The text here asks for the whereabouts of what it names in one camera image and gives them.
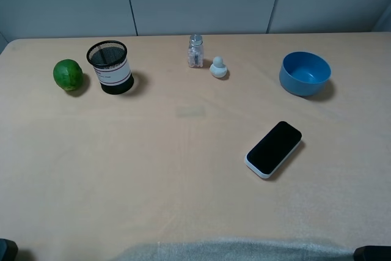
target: salt shaker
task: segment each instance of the salt shaker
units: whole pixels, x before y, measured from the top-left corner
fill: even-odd
[[[203,67],[203,45],[201,35],[191,35],[188,51],[190,67]]]

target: lime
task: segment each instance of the lime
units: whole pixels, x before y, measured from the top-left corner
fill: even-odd
[[[65,91],[78,89],[83,83],[83,71],[76,61],[64,59],[53,69],[56,84]]]

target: small white figurine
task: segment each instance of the small white figurine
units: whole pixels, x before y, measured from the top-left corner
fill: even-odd
[[[220,56],[216,56],[213,59],[212,65],[210,66],[210,72],[212,73],[212,75],[216,78],[222,78],[227,74],[227,71],[227,67],[222,62],[222,58]]]

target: plastic bowl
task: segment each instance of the plastic bowl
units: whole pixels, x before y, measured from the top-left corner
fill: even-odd
[[[297,96],[318,93],[331,76],[329,64],[308,52],[292,52],[285,56],[280,71],[281,86]]]

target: beige table surface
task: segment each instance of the beige table surface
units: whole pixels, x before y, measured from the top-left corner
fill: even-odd
[[[204,36],[226,80],[187,66],[188,36],[118,37],[138,80],[118,96],[86,61],[107,39],[17,40],[0,55],[0,237],[56,261],[215,237],[391,244],[391,34]],[[332,67],[312,99],[279,84],[298,50]],[[53,81],[68,58],[84,93]],[[280,120],[304,143],[264,181],[244,156]]]

